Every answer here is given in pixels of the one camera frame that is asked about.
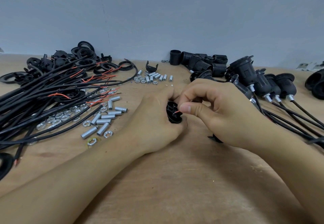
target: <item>forearm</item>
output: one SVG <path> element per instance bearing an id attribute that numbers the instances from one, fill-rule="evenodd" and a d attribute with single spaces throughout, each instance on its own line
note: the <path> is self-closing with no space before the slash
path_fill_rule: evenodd
<path id="1" fill-rule="evenodd" d="M 73 223 L 124 167 L 142 156 L 116 135 L 0 199 L 5 223 Z"/>
<path id="2" fill-rule="evenodd" d="M 265 139 L 254 152 L 282 178 L 316 223 L 324 223 L 324 157 L 298 137 L 283 131 Z"/>

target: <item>left hand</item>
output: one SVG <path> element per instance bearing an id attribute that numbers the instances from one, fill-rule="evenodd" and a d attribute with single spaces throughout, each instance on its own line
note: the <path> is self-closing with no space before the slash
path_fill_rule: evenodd
<path id="1" fill-rule="evenodd" d="M 134 141 L 144 154 L 162 149 L 188 126 L 185 116 L 182 116 L 179 124 L 172 124 L 168 120 L 168 101 L 175 100 L 178 96 L 171 86 L 146 94 L 121 133 L 127 134 L 129 140 Z"/>

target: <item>gray wall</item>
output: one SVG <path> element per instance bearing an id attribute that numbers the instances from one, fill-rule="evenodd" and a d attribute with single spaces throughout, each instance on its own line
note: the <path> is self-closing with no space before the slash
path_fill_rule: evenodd
<path id="1" fill-rule="evenodd" d="M 0 0 L 0 47 L 52 54 L 87 40 L 113 58 L 178 49 L 295 68 L 324 60 L 323 22 L 323 0 Z"/>

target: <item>wooden work surface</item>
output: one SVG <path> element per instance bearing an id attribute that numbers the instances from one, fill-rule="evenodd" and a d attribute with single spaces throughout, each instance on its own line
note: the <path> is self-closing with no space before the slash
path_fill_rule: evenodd
<path id="1" fill-rule="evenodd" d="M 145 62 L 135 64 L 145 70 Z M 11 61 L 2 56 L 0 65 L 0 75 L 22 71 L 26 58 Z M 131 77 L 134 71 L 119 71 L 117 79 Z M 173 83 L 147 85 L 132 81 L 122 85 L 121 100 L 114 104 L 127 107 L 129 112 L 113 121 L 112 131 L 123 127 L 145 93 L 171 84 L 181 90 L 190 82 L 190 73 L 184 66 L 160 62 L 158 72 L 173 75 Z M 266 72 L 285 71 L 268 68 Z M 296 77 L 296 100 L 324 120 L 323 101 L 315 99 L 304 87 L 310 73 L 290 72 Z M 17 87 L 0 83 L 0 94 Z M 285 104 L 299 112 L 288 101 Z M 276 107 L 263 101 L 262 105 L 289 119 Z M 262 159 L 246 150 L 214 143 L 207 138 L 212 133 L 196 117 L 189 116 L 188 125 L 188 132 L 177 141 L 139 158 L 118 174 L 76 223 L 310 223 L 298 201 Z M 87 150 L 86 141 L 80 137 L 86 130 L 81 125 L 28 147 L 20 164 L 0 181 L 0 195 Z"/>

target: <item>hand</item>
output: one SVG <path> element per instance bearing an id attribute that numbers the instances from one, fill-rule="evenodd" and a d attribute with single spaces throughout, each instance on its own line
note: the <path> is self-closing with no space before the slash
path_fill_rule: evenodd
<path id="1" fill-rule="evenodd" d="M 280 129 L 232 83 L 196 79 L 180 94 L 178 108 L 182 113 L 199 117 L 223 143 L 248 150 Z"/>
<path id="2" fill-rule="evenodd" d="M 147 94 L 129 119 L 123 133 L 131 135 L 144 153 L 157 151 L 175 140 L 186 128 L 187 118 L 182 116 L 182 122 L 172 124 L 167 116 L 167 104 L 178 94 L 171 86 L 162 91 Z"/>

